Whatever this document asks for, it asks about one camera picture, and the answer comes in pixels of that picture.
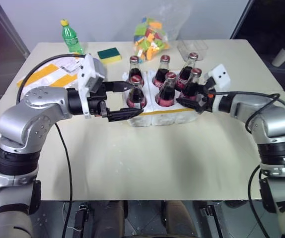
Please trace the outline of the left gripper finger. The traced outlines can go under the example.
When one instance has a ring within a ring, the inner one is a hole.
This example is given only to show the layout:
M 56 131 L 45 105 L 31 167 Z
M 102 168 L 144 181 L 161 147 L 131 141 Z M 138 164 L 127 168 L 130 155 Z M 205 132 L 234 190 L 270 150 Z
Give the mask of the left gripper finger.
M 143 113 L 143 109 L 122 108 L 119 111 L 107 111 L 107 119 L 109 122 L 123 121 L 134 118 L 141 113 Z
M 126 81 L 111 81 L 104 82 L 107 92 L 125 92 L 134 88 L 134 85 Z

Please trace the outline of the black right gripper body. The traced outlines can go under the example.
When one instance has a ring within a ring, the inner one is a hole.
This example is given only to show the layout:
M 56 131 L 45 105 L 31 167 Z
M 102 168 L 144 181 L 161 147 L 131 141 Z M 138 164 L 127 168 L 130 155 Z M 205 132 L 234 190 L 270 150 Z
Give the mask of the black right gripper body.
M 199 86 L 198 86 L 196 101 L 202 107 L 202 113 L 205 111 L 212 112 L 213 102 L 214 102 L 215 93 L 216 93 L 216 90 L 214 88 L 215 81 L 213 78 L 209 78 L 206 80 L 206 83 L 204 85 L 207 88 L 207 93 L 199 94 Z

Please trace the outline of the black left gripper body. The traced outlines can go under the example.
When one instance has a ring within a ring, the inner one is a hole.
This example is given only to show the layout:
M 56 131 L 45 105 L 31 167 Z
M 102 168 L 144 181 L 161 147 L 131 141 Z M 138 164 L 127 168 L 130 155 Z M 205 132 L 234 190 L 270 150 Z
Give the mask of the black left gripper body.
M 107 117 L 107 107 L 106 107 L 106 86 L 103 82 L 98 88 L 96 93 L 90 92 L 90 97 L 87 98 L 89 113 L 96 117 L 101 116 L 103 118 Z

